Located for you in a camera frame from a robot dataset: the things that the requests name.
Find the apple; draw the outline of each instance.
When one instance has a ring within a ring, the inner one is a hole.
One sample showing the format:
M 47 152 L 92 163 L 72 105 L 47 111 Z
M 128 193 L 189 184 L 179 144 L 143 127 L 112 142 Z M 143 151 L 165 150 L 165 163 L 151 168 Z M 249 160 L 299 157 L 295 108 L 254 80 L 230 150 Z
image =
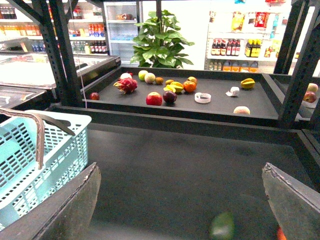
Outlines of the apple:
M 303 101 L 314 103 L 317 100 L 317 95 L 313 91 L 307 91 L 304 95 Z
M 163 100 L 168 104 L 173 104 L 177 100 L 177 94 L 173 91 L 165 91 L 163 93 Z
M 99 93 L 93 92 L 93 93 L 90 94 L 89 98 L 90 98 L 91 100 L 99 100 L 99 99 L 100 99 L 100 96 L 99 96 Z
M 148 73 L 148 71 L 146 70 L 141 70 L 138 74 L 138 77 L 141 81 L 144 81 L 145 80 L 145 75 Z
M 147 83 L 147 84 L 153 84 L 154 81 L 156 80 L 156 76 L 151 73 L 151 72 L 148 72 L 145 76 L 144 76 L 144 81 Z
M 145 102 L 146 102 L 147 105 L 161 106 L 161 104 L 162 104 L 162 96 L 159 93 L 155 92 L 155 91 L 150 92 L 146 96 Z
M 309 86 L 306 91 L 316 93 L 318 91 L 318 85 L 315 83 L 309 83 Z
M 132 76 L 130 73 L 122 73 L 121 76 L 120 76 L 120 79 L 127 79 L 127 78 L 130 78 L 132 79 Z
M 197 85 L 197 84 L 198 84 L 198 80 L 197 80 L 194 76 L 190 76 L 190 77 L 188 77 L 187 81 L 194 82 L 194 83 L 195 83 L 195 85 Z
M 277 235 L 278 240 L 287 240 L 287 238 L 286 238 L 284 232 L 282 231 L 281 227 L 278 228 L 278 231 L 276 232 L 276 235 Z
M 234 114 L 248 114 L 248 115 L 250 115 L 250 110 L 246 106 L 237 106 L 233 110 L 233 113 Z

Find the refrigerator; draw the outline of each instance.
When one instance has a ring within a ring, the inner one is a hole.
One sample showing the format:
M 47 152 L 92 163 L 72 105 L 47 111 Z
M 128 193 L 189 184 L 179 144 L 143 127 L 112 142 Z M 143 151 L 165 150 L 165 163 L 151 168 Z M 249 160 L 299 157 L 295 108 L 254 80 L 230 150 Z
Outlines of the refrigerator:
M 130 63 L 134 55 L 135 42 L 139 28 L 136 23 L 143 22 L 141 2 L 105 2 L 106 31 L 110 55 L 120 56 L 124 67 L 137 67 L 138 62 Z

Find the white wall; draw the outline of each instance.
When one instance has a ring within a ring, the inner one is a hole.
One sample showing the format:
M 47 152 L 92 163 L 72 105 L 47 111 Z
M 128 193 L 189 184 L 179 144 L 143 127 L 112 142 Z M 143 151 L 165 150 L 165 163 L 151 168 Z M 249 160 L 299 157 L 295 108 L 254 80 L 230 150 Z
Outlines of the white wall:
M 184 64 L 184 69 L 203 70 L 205 66 L 206 46 L 208 36 L 209 0 L 162 1 L 162 9 L 176 15 L 181 27 L 180 33 L 193 46 L 185 46 L 181 53 L 189 54 L 186 58 L 194 65 Z M 155 2 L 143 2 L 143 21 L 147 20 L 149 11 L 155 11 Z

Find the small white object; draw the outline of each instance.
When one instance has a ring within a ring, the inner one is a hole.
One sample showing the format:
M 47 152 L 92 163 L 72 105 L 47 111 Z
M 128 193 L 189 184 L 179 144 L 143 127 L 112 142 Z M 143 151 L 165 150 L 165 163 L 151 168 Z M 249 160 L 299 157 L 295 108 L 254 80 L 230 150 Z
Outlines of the small white object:
M 132 79 L 132 76 L 129 73 L 122 73 L 120 76 L 120 79 L 127 79 L 127 78 Z
M 194 100 L 200 104 L 207 104 L 211 101 L 211 95 L 209 93 L 197 92 L 194 95 Z
M 230 91 L 226 92 L 225 94 L 229 97 L 236 97 L 239 95 L 240 89 L 237 86 L 233 86 Z

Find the white tape roll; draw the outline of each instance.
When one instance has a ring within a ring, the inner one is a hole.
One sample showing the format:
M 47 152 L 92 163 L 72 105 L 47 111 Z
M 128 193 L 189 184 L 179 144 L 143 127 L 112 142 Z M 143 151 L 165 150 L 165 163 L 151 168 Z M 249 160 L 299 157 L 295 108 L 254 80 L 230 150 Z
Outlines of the white tape roll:
M 211 101 L 211 95 L 209 93 L 197 92 L 194 95 L 194 100 L 200 104 L 207 104 Z

